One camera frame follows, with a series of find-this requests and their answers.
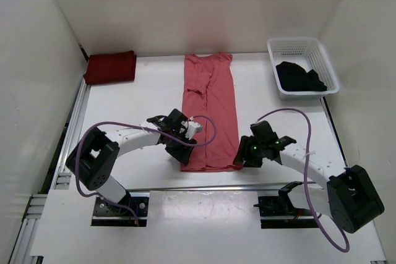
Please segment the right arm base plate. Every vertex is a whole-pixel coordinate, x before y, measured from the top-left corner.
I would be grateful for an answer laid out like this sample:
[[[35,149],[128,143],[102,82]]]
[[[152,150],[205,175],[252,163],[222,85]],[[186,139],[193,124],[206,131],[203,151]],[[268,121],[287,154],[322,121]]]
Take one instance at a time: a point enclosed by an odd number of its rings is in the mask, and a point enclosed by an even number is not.
[[[315,229],[317,223],[309,210],[281,207],[276,196],[258,196],[261,229]]]

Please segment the pink t-shirt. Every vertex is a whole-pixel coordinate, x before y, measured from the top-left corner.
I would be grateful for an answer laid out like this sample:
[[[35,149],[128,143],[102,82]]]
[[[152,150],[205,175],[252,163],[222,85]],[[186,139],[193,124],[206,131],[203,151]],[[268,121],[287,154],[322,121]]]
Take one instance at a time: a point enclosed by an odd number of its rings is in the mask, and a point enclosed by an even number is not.
[[[239,147],[238,120],[235,90],[230,65],[233,56],[225,53],[205,57],[190,54],[184,58],[184,88],[182,113],[196,117],[203,126],[194,136],[198,143],[208,142],[214,132],[214,140],[195,147],[182,172],[239,171],[233,160]]]

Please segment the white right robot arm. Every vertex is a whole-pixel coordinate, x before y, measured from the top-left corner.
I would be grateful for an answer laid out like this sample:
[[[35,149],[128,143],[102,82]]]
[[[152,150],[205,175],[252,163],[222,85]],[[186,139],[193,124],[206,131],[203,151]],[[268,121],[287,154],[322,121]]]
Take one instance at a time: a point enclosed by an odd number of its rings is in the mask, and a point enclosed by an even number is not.
[[[260,198],[256,206],[261,210],[293,215],[312,205],[350,234],[383,214],[384,204],[363,167],[345,167],[308,153],[295,139],[278,137],[267,121],[251,125],[251,132],[241,137],[235,165],[260,168],[264,160],[270,160],[318,185],[310,188],[299,181],[291,182],[278,191],[277,197]]]

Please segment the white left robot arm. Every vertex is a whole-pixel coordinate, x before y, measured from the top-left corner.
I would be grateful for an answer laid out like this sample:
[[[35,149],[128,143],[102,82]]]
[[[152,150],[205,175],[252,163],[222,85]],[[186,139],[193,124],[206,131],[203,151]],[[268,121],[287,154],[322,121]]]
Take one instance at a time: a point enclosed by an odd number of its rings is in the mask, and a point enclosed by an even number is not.
[[[170,156],[187,165],[197,145],[194,137],[202,131],[202,124],[178,109],[168,116],[148,118],[138,129],[104,131],[95,127],[80,143],[82,148],[75,147],[67,157],[66,167],[77,171],[79,182],[99,195],[114,214],[132,215],[136,208],[129,192],[111,175],[117,158],[137,149],[164,145]]]

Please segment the dark red t-shirt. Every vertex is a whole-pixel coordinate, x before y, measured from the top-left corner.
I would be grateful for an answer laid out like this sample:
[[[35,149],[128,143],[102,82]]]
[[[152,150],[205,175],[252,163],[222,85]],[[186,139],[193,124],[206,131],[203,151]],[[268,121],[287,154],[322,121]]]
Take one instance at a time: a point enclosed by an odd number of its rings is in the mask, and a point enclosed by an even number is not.
[[[136,75],[137,56],[133,51],[95,54],[88,60],[84,80],[87,85],[132,82]]]

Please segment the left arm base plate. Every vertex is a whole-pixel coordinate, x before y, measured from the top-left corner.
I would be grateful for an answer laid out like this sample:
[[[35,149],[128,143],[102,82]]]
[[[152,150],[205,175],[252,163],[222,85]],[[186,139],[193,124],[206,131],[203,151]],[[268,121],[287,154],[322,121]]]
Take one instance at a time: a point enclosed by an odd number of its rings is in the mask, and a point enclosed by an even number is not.
[[[129,193],[131,195],[129,208],[135,212],[137,219],[129,210],[109,205],[97,197],[93,206],[91,226],[145,228],[147,226],[150,194],[148,192]]]

